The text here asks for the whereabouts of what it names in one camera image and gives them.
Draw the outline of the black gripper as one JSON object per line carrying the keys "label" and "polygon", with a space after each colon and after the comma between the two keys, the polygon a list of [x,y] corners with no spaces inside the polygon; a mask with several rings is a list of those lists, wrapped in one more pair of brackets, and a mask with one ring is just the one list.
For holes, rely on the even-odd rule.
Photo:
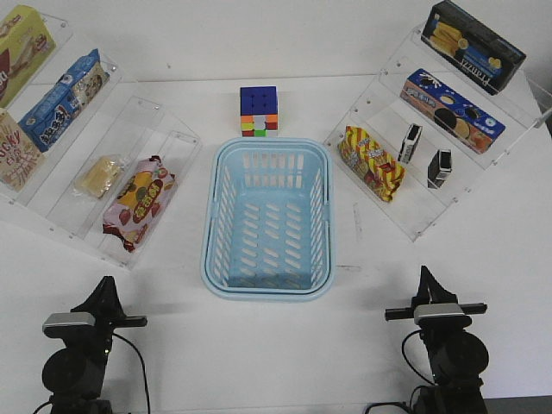
{"label": "black gripper", "polygon": [[146,316],[128,316],[122,310],[113,276],[104,276],[81,305],[71,309],[79,324],[70,326],[72,341],[110,341],[116,329],[142,328]]}
{"label": "black gripper", "polygon": [[[418,295],[422,298],[456,298],[456,295],[446,290],[433,276],[431,271],[426,266],[421,266],[420,283],[418,287]],[[445,302],[429,302],[427,304],[445,304],[456,303],[453,301]],[[412,304],[407,308],[389,308],[385,309],[385,320],[387,322],[413,319],[413,311],[420,304]],[[458,304],[465,312],[465,316],[482,315],[487,311],[485,303],[469,303]]]}

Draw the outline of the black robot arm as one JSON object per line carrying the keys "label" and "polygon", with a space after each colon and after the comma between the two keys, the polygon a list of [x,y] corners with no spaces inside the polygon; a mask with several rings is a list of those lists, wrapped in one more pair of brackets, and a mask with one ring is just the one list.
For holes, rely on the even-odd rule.
{"label": "black robot arm", "polygon": [[487,368],[485,344],[466,331],[484,303],[461,304],[443,288],[426,266],[421,267],[417,294],[406,308],[385,310],[385,320],[412,319],[428,354],[431,379],[419,387],[409,413],[486,413],[480,374]]}
{"label": "black robot arm", "polygon": [[146,325],[145,316],[124,313],[111,276],[103,277],[82,304],[51,314],[42,332],[65,344],[42,369],[42,383],[52,393],[51,412],[111,413],[111,402],[100,396],[114,330]]}

